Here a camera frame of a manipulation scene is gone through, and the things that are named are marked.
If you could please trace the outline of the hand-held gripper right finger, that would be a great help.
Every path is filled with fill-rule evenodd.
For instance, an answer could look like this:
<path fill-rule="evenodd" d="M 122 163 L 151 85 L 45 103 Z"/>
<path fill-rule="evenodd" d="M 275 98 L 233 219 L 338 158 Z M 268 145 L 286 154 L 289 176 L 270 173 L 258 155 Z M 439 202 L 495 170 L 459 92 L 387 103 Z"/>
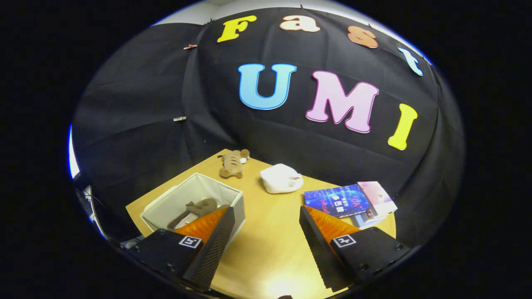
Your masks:
<path fill-rule="evenodd" d="M 378 227 L 361 230 L 309 206 L 300 207 L 299 223 L 325 287 L 334 292 L 358 291 L 412 254 Z"/>

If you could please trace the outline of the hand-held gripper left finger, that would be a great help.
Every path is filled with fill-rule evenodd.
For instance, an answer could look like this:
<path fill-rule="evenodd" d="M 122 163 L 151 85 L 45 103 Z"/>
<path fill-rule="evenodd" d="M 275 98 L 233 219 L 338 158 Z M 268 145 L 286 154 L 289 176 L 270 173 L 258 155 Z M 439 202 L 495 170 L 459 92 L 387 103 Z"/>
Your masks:
<path fill-rule="evenodd" d="M 207 291 L 234 222 L 234 208 L 222 206 L 175 231 L 158 229 L 127 253 L 173 284 Z"/>

